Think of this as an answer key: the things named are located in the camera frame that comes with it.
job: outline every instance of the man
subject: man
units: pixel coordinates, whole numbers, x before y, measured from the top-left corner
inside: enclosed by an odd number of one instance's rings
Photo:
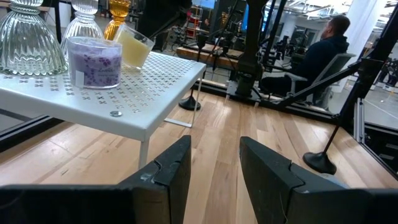
[[[344,33],[349,27],[349,19],[336,16],[328,22],[321,35],[321,41],[311,45],[300,65],[292,73],[308,79],[307,82],[297,82],[296,92],[310,86],[322,70],[336,56],[345,53],[349,43]],[[290,91],[292,81],[288,76],[267,77],[261,80],[261,89],[268,93],[285,96]]]

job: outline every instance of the short hair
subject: short hair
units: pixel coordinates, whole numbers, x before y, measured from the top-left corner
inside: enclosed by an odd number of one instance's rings
[[[343,35],[351,23],[346,16],[336,16],[329,22],[329,24],[331,25],[335,35]]]

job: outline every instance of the candle jar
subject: candle jar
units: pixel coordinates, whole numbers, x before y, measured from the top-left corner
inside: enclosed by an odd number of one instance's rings
[[[120,25],[124,24],[124,20],[129,14],[130,3],[130,0],[109,0],[109,9],[113,15],[113,20],[105,28],[105,39],[113,40],[115,33]]]
[[[122,46],[110,40],[69,37],[68,61],[72,85],[113,88],[120,83]]]
[[[76,18],[69,23],[61,42],[63,55],[68,60],[68,37],[82,36],[103,39],[104,35],[94,21],[94,14],[98,10],[98,0],[72,0],[72,6],[76,10]]]
[[[155,44],[149,38],[125,24],[120,26],[114,40],[122,45],[123,62],[138,69],[142,68]]]
[[[11,0],[0,25],[0,72],[55,75],[68,69],[60,44],[39,17],[43,0]]]

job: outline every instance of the perforated tabletop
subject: perforated tabletop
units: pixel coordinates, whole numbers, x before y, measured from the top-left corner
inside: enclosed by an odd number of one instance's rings
[[[145,141],[205,69],[202,63],[151,52],[141,71],[123,65],[120,85],[107,90],[77,88],[68,73],[48,77],[0,73],[0,106]],[[122,116],[113,117],[112,111]]]

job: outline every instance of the metal screw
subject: metal screw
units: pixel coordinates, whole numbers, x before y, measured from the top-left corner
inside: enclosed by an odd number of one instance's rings
[[[110,114],[112,117],[115,117],[115,118],[122,116],[122,112],[120,112],[120,111],[111,111]]]

